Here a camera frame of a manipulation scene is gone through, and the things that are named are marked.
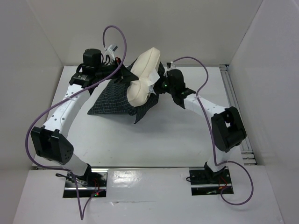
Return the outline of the cream pillow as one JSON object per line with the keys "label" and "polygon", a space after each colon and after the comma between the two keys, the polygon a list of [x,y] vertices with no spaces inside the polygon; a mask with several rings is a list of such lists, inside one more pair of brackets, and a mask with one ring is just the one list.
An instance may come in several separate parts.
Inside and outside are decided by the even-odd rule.
{"label": "cream pillow", "polygon": [[142,106],[148,101],[152,93],[148,94],[146,80],[153,69],[158,72],[159,64],[160,50],[154,47],[140,54],[134,62],[131,72],[137,75],[139,80],[130,82],[127,89],[127,99],[133,107]]}

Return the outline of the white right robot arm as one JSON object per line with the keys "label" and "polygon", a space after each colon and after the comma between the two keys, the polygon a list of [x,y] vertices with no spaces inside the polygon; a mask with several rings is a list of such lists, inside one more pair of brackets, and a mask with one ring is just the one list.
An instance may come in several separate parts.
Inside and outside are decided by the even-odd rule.
{"label": "white right robot arm", "polygon": [[212,136],[212,157],[204,165],[204,178],[216,182],[224,172],[232,149],[247,137],[240,114],[235,107],[216,105],[186,87],[183,73],[179,69],[168,69],[155,85],[158,93],[169,93],[175,104],[207,119]]}

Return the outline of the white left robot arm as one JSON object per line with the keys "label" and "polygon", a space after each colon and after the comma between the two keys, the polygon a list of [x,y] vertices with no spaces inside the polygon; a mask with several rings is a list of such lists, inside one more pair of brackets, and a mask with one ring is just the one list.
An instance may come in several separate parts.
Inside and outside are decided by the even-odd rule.
{"label": "white left robot arm", "polygon": [[109,79],[122,84],[139,78],[113,54],[104,56],[99,49],[85,50],[82,64],[69,81],[63,103],[41,127],[33,127],[30,133],[36,154],[72,172],[81,186],[89,185],[97,176],[92,174],[88,163],[75,155],[73,145],[67,140],[68,132],[81,107],[98,86],[97,83]]}

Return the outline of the dark checked pillowcase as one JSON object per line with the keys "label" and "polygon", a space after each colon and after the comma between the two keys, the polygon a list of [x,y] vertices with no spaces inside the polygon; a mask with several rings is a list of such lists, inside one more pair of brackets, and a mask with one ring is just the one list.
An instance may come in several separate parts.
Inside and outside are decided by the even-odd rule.
{"label": "dark checked pillowcase", "polygon": [[87,112],[88,115],[102,114],[128,114],[136,116],[135,123],[138,123],[159,101],[159,94],[152,94],[145,104],[133,107],[127,99],[128,83],[117,84],[110,80],[94,105]]}

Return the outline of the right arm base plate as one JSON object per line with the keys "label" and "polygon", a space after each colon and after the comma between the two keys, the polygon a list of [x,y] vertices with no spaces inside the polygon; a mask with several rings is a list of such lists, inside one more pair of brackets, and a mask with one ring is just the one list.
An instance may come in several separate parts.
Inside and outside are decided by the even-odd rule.
{"label": "right arm base plate", "polygon": [[204,168],[190,168],[186,181],[190,183],[192,196],[233,194],[233,186],[228,168],[216,177],[208,178]]}

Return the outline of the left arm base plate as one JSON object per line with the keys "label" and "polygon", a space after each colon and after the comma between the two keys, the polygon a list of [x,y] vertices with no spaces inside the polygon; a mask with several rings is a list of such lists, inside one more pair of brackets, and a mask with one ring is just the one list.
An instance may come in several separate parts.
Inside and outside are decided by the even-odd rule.
{"label": "left arm base plate", "polygon": [[[89,198],[91,195],[95,198],[106,197],[108,170],[93,168],[92,173],[92,178],[88,182],[77,178],[79,197]],[[71,174],[56,173],[55,176],[65,180],[63,198],[76,198],[76,186]]]}

